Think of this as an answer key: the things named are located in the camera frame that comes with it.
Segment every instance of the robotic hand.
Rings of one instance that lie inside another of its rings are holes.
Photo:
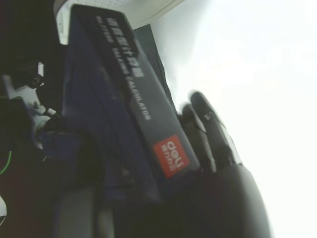
[[[197,180],[167,204],[117,209],[118,237],[271,237],[257,185],[202,93],[180,121],[202,167]]]

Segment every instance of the white background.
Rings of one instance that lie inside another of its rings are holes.
[[[317,1],[185,0],[152,24],[177,108],[202,91],[276,238],[317,238]]]

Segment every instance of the red logo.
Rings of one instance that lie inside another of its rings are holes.
[[[167,178],[189,165],[189,160],[177,135],[160,141],[153,148]]]

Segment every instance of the perforated white surface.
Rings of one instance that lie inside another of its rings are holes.
[[[68,44],[70,10],[74,4],[95,6],[123,12],[132,28],[138,28],[158,19],[184,0],[55,0],[59,41]]]

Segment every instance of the cable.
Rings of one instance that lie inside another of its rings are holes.
[[[12,155],[12,151],[9,151],[8,161],[6,162],[6,165],[4,166],[4,168],[2,170],[0,170],[0,175],[2,175],[6,171],[6,169],[8,168],[10,161],[11,161],[11,155]]]

